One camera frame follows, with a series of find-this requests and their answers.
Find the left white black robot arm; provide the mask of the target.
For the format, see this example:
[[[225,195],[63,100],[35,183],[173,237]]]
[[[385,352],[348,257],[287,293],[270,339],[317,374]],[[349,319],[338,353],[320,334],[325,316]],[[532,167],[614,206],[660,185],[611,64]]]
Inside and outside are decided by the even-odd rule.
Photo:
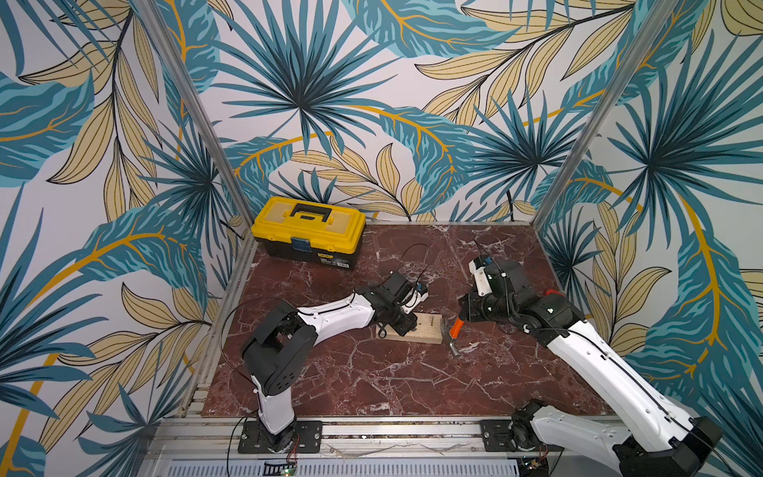
[[[258,431],[270,451],[297,437],[291,387],[313,348],[348,331],[376,326],[399,336],[415,330],[413,309],[425,302],[428,286],[393,271],[381,284],[311,307],[278,303],[242,347],[242,359],[258,395]]]

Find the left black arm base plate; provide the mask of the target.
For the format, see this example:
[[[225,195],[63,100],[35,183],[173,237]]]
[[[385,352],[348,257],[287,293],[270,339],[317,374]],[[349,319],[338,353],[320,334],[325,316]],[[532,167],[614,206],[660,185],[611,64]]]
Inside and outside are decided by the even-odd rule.
[[[322,421],[294,421],[273,434],[260,421],[248,421],[238,443],[240,454],[286,453],[317,454],[323,434]]]

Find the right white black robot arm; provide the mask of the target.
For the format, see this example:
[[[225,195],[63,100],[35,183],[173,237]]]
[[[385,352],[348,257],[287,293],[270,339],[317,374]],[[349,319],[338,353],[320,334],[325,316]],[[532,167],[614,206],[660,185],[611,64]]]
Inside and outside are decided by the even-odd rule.
[[[472,290],[460,298],[456,338],[467,322],[510,323],[574,369],[620,421],[599,423],[532,399],[510,419],[484,421],[490,451],[557,446],[622,476],[695,476],[722,437],[709,417],[692,417],[658,392],[597,333],[563,294],[539,294],[514,260],[477,256]]]

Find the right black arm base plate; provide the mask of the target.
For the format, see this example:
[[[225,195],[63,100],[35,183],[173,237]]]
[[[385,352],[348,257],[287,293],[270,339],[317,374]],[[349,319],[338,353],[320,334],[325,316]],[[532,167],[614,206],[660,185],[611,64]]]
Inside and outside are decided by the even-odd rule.
[[[561,451],[556,445],[540,440],[527,419],[482,419],[479,421],[483,445],[487,452]]]

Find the orange black claw hammer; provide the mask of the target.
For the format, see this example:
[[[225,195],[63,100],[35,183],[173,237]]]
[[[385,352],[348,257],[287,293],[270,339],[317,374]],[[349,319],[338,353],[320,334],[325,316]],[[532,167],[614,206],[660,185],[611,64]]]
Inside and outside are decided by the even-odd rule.
[[[446,342],[451,354],[456,359],[462,357],[462,353],[457,347],[457,339],[464,324],[465,322],[460,317],[456,317],[451,325],[447,325],[445,322],[442,323],[443,339]]]

